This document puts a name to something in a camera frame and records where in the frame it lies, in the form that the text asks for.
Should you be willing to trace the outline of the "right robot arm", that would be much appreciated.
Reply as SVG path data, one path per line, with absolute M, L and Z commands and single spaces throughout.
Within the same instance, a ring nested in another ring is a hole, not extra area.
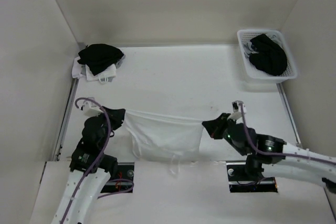
M 335 193 L 335 158 L 326 157 L 285 142 L 271 135 L 258 134 L 245 121 L 237 123 L 233 115 L 202 122 L 215 140 L 225 140 L 246 158 L 244 165 L 229 168 L 229 180 L 253 185 L 269 177 L 310 182 Z

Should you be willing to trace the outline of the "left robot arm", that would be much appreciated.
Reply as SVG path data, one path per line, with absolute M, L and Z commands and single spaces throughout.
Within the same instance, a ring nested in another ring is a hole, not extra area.
M 122 126 L 125 109 L 104 109 L 84 122 L 52 223 L 86 223 L 101 190 L 118 175 L 117 158 L 103 152 L 114 131 Z

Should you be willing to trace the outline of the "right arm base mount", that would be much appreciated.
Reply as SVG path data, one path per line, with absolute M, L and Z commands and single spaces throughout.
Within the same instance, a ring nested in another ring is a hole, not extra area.
M 226 163 L 228 186 L 231 193 L 277 193 L 274 177 L 253 177 L 245 172 L 244 162 Z

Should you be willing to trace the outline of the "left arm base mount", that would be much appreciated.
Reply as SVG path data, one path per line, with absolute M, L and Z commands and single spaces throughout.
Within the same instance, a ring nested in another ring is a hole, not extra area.
M 119 163 L 116 172 L 102 188 L 102 194 L 125 191 L 132 187 L 134 179 L 134 163 Z

